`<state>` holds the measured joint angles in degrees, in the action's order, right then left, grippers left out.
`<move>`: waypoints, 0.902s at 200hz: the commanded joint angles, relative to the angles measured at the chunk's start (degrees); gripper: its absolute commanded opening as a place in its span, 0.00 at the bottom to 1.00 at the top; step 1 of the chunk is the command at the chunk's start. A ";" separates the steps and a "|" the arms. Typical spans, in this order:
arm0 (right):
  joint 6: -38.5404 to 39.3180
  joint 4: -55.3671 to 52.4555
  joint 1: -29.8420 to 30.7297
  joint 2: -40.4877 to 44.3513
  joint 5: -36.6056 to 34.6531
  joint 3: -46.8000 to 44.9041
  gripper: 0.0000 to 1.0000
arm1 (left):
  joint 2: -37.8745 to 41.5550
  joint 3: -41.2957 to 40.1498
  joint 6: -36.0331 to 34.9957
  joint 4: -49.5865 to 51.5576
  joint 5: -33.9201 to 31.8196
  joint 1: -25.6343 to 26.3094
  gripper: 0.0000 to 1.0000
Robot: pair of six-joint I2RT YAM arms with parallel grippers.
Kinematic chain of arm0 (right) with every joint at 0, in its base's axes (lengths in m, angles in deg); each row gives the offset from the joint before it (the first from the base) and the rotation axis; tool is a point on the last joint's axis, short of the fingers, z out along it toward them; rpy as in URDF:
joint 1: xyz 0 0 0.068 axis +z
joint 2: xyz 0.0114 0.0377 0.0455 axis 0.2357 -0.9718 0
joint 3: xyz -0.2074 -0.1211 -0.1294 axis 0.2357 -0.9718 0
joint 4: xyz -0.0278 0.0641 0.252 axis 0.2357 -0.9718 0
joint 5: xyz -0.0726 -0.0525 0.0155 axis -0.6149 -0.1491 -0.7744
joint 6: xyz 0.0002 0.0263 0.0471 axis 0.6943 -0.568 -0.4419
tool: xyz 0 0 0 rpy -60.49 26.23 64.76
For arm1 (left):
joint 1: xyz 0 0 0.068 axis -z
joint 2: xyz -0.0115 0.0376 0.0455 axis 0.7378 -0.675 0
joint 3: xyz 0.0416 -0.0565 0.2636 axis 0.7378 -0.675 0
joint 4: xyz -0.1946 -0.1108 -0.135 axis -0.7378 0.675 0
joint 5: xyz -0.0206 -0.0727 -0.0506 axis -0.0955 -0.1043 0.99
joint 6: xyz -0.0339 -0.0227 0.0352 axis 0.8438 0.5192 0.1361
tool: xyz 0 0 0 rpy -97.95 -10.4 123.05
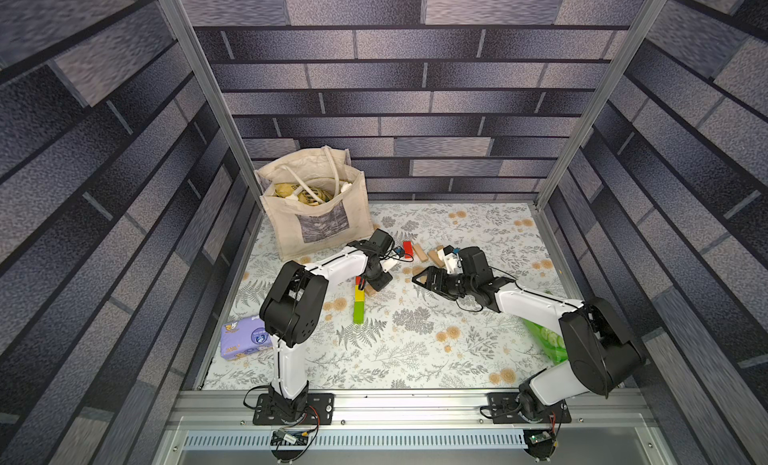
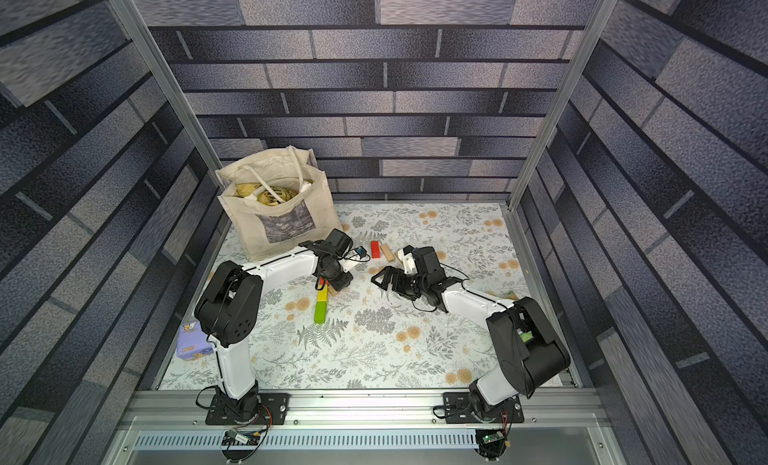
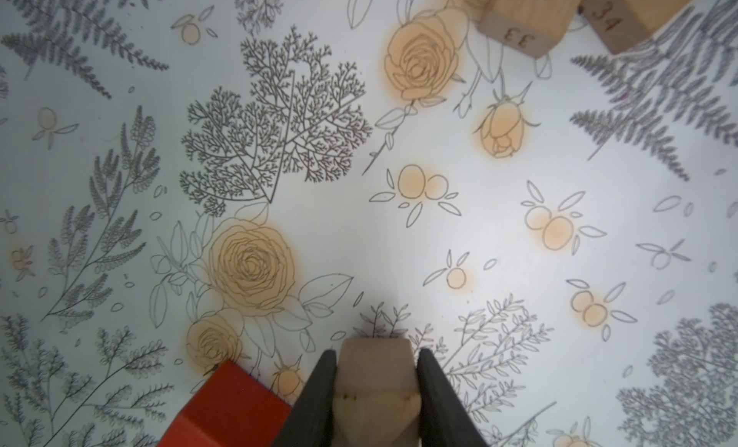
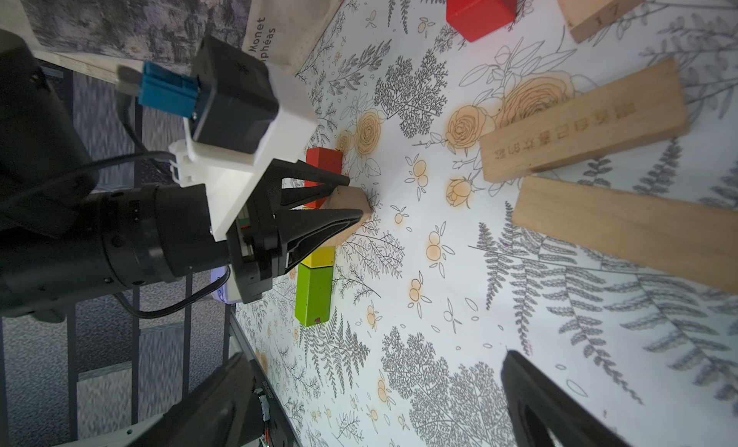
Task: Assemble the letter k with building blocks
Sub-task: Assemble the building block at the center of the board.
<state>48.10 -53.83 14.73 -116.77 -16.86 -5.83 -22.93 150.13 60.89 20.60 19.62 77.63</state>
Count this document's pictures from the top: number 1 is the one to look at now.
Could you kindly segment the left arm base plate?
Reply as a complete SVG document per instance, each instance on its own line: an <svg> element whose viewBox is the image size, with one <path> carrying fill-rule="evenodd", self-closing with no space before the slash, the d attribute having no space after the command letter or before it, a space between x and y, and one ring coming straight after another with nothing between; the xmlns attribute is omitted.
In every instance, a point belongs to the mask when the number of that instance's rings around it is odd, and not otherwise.
<svg viewBox="0 0 768 465"><path fill-rule="evenodd" d="M287 400L281 395L261 394L256 402L253 425L297 424L307 418L310 424L332 423L336 396L332 393L309 393Z"/></svg>

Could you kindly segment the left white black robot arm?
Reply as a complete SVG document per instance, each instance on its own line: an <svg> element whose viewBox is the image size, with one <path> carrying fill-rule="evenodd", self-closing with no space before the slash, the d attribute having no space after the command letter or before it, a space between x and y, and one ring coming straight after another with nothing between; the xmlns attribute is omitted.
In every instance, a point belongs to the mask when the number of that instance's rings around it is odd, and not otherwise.
<svg viewBox="0 0 768 465"><path fill-rule="evenodd" d="M382 290L392 281L394 249L393 237L377 229L370 238L352 241L317 263L283 264L259 312L274 350L268 396L283 414L293 417L307 406L305 343L319 323L327 292L356 277Z"/></svg>

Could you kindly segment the yellow wooden block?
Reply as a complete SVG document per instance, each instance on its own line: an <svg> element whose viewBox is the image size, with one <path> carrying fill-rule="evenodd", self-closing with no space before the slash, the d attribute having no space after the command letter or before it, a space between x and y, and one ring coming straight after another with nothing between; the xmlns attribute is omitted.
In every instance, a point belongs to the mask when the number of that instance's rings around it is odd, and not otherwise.
<svg viewBox="0 0 768 465"><path fill-rule="evenodd" d="M365 301L365 291L359 286L354 287L354 302L363 303Z"/></svg>

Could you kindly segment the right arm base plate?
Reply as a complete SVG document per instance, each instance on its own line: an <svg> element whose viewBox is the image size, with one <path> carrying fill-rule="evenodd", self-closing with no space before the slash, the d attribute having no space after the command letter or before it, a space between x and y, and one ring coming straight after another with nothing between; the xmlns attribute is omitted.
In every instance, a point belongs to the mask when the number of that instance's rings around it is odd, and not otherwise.
<svg viewBox="0 0 768 465"><path fill-rule="evenodd" d="M494 424L568 424L572 422L564 400L554 405L543 405L533 395L517 392L491 392L486 395L487 404L481 407L481 415Z"/></svg>

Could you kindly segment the green wooden block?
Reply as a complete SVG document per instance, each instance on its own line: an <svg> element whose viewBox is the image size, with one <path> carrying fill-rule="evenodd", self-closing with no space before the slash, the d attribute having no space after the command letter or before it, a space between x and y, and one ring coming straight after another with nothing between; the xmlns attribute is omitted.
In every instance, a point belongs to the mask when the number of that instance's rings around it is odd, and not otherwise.
<svg viewBox="0 0 768 465"><path fill-rule="evenodd" d="M356 301L353 308L353 323L362 324L364 322L365 303Z"/></svg>

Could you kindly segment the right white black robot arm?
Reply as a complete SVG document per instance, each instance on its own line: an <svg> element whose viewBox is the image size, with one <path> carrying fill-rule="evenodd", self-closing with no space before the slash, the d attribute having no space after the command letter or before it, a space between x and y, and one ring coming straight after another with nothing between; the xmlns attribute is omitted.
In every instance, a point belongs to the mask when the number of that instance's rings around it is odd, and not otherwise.
<svg viewBox="0 0 768 465"><path fill-rule="evenodd" d="M604 299L566 299L533 291L509 276L451 275L430 266L412 278L415 285L456 301L470 296L481 307L540 325L562 340L567 360L523 381L511 411L530 423L546 419L565 400L591 392L606 397L641 368L647 351Z"/></svg>

